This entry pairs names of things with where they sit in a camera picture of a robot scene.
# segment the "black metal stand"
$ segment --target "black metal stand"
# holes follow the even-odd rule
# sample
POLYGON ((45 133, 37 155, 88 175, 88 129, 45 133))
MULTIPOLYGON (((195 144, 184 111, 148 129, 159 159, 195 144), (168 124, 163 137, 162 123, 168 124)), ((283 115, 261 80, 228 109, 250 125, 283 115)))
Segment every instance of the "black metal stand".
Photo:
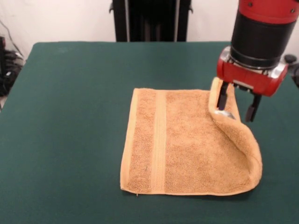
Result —
POLYGON ((130 42, 186 41, 191 0, 180 0, 179 11, 177 0, 127 0, 127 3, 126 9, 126 0, 113 0, 110 7, 114 11, 117 42, 127 42, 128 36, 130 42))

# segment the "green tablecloth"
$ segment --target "green tablecloth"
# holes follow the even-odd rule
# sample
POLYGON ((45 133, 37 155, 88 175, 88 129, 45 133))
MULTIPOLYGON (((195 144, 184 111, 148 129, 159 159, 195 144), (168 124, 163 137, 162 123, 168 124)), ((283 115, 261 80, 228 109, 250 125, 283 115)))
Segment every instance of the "green tablecloth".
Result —
MULTIPOLYGON (((227 43, 39 43, 0 114, 1 224, 299 223, 299 91, 287 77, 249 124, 263 177, 249 193, 120 190, 135 87, 209 89, 227 43)), ((252 96, 237 91, 242 117, 252 96)))

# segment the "black cable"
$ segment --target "black cable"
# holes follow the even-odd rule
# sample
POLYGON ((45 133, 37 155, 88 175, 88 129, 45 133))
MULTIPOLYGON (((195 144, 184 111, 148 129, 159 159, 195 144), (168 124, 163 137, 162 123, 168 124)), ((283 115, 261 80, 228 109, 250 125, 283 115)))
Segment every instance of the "black cable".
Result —
POLYGON ((13 38, 11 37, 11 34, 10 34, 10 31, 8 29, 8 27, 2 22, 2 20, 0 20, 0 24, 6 29, 7 33, 8 33, 8 36, 9 36, 9 39, 11 41, 11 43, 13 44, 13 46, 15 47, 15 49, 18 51, 18 53, 24 57, 24 55, 21 53, 20 49, 18 48, 18 46, 14 43, 13 41, 13 38))

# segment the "black object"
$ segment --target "black object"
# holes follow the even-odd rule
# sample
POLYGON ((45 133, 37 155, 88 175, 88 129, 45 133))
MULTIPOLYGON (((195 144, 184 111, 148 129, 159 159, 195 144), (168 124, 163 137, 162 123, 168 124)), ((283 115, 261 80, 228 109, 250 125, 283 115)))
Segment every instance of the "black object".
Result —
POLYGON ((223 111, 226 105, 226 100, 228 98, 228 95, 226 94, 226 91, 228 89, 228 83, 223 82, 220 88, 220 93, 218 97, 217 107, 219 110, 223 111))
POLYGON ((237 13, 231 56, 248 67, 274 68, 290 39, 295 22, 269 24, 237 13))
POLYGON ((15 51, 5 50, 5 38, 0 37, 0 97, 9 93, 22 69, 17 58, 15 51))
POLYGON ((3 74, 6 74, 4 51, 5 39, 4 37, 0 36, 0 78, 3 76, 3 74))
POLYGON ((297 57, 295 55, 285 55, 284 56, 285 62, 288 64, 293 64, 297 61, 297 57))
MULTIPOLYGON (((128 0, 126 25, 125 0, 113 0, 115 34, 117 42, 175 41, 176 0, 128 0)), ((177 41, 185 42, 191 0, 180 0, 177 41)))
POLYGON ((261 102, 261 98, 262 98, 261 95, 254 94, 253 103, 249 106, 246 113, 246 118, 245 118, 246 122, 250 122, 250 121, 253 122, 254 117, 256 116, 258 106, 261 102))
POLYGON ((297 57, 295 55, 288 54, 284 56, 284 60, 289 64, 288 73, 299 88, 299 63, 296 63, 297 57))

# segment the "orange towel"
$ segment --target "orange towel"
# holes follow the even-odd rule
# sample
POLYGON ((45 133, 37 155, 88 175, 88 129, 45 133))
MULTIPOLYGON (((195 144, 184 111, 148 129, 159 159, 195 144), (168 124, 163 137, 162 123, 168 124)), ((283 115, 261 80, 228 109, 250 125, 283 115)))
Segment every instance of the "orange towel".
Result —
POLYGON ((221 80, 210 91, 135 89, 121 162, 121 189, 136 194, 234 195, 262 176, 258 144, 240 121, 234 88, 215 114, 221 80))

